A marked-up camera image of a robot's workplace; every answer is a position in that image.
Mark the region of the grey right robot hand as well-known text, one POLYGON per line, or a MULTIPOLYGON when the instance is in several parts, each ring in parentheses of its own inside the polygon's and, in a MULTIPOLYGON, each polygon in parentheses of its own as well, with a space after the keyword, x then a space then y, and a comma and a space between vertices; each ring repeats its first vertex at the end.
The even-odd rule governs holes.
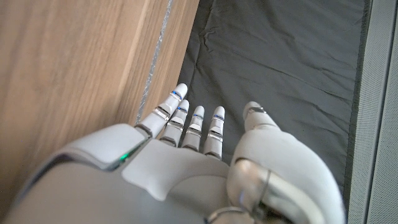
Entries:
POLYGON ((67 144, 17 195, 6 223, 344 223, 328 166, 281 130, 261 105, 222 161, 225 110, 202 137, 204 108, 188 114, 187 86, 135 126, 115 124, 67 144))

